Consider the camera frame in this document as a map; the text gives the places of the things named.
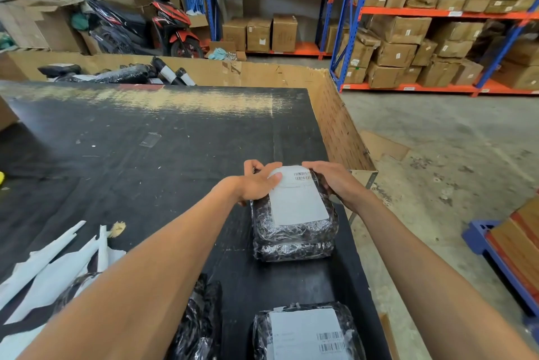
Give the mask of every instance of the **left hand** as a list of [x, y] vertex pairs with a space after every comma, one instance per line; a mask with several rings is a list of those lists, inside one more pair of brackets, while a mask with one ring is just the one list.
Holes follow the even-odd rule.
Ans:
[[259, 200], [265, 197], [281, 181], [282, 173], [269, 174], [278, 167], [282, 167], [280, 161], [269, 163], [264, 166], [258, 160], [247, 160], [244, 164], [244, 176], [240, 177], [240, 200], [239, 204], [246, 205], [247, 200]]

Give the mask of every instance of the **hand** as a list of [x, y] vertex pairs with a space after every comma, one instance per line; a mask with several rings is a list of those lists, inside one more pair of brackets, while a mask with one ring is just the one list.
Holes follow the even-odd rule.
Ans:
[[247, 200], [259, 200], [265, 197], [281, 181], [282, 173], [269, 174], [278, 167], [281, 162], [269, 163], [264, 166], [258, 160], [247, 160], [243, 164], [244, 176], [240, 177], [239, 204], [245, 206]]
[[370, 193], [342, 164], [328, 161], [304, 161], [301, 165], [324, 176], [323, 186], [334, 193], [345, 206], [357, 212], [360, 198]]

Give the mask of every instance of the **storage rack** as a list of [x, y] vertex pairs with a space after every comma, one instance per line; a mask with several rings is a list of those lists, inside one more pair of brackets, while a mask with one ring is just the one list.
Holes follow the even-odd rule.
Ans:
[[[357, 4], [354, 0], [344, 0], [339, 20], [339, 29], [335, 39], [333, 48], [332, 60], [330, 63], [330, 74], [333, 81], [337, 85], [339, 92], [343, 89], [350, 90], [389, 90], [389, 91], [422, 91], [422, 92], [451, 92], [451, 93], [467, 93], [472, 97], [480, 94], [502, 94], [502, 95], [539, 95], [538, 90], [516, 90], [504, 86], [490, 79], [492, 73], [501, 62], [507, 51], [515, 43], [518, 36], [521, 34], [523, 27], [530, 20], [539, 19], [539, 13], [535, 9], [539, 6], [539, 0], [535, 0], [532, 7], [527, 12], [511, 12], [507, 14], [485, 14], [472, 12], [455, 12], [441, 9], [416, 9], [416, 8], [381, 8], [381, 7], [365, 7], [365, 0], [358, 0]], [[479, 19], [499, 19], [499, 20], [515, 20], [516, 23], [511, 27], [504, 43], [499, 51], [496, 52], [493, 61], [482, 73], [479, 80], [472, 85], [455, 86], [449, 85], [445, 88], [424, 88], [419, 84], [402, 84], [394, 89], [371, 89], [367, 83], [361, 84], [344, 84], [347, 67], [350, 63], [350, 57], [354, 48], [354, 37], [348, 39], [348, 44], [342, 53], [339, 53], [340, 41], [343, 34], [344, 25], [350, 24], [350, 35], [356, 35], [360, 25], [362, 14], [382, 14], [382, 15], [399, 15], [399, 16], [428, 16], [428, 17], [459, 17], [459, 18], [479, 18]], [[335, 69], [340, 61], [343, 61], [341, 74], [336, 75]]]
[[[320, 13], [318, 15], [318, 25], [316, 26], [315, 43], [297, 42], [294, 52], [275, 52], [270, 50], [270, 54], [285, 54], [299, 56], [317, 56], [321, 60], [324, 56], [331, 56], [331, 53], [324, 51], [328, 36], [329, 21], [332, 14], [334, 0], [322, 0], [320, 2]], [[210, 36], [212, 41], [220, 40], [219, 29], [219, 9], [217, 0], [206, 0], [208, 20], [210, 23]]]

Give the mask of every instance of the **blue plastic pallet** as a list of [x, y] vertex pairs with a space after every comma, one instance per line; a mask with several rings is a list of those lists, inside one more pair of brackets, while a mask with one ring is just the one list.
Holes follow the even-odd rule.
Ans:
[[492, 229], [501, 223], [502, 221], [474, 220], [468, 224], [469, 228], [462, 233], [462, 238], [472, 252], [477, 255], [488, 252], [498, 268], [500, 268], [507, 280], [513, 285], [528, 308], [533, 312], [535, 316], [523, 316], [523, 323], [534, 337], [537, 344], [539, 344], [539, 305], [485, 238], [489, 229]]

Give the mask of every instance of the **forearm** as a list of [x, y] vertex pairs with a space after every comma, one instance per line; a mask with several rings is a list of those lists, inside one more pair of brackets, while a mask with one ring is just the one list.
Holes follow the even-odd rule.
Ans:
[[520, 336], [451, 266], [376, 198], [353, 205], [434, 360], [537, 359]]
[[162, 359], [195, 281], [238, 201], [235, 179], [221, 181], [103, 272], [50, 320], [19, 359]]

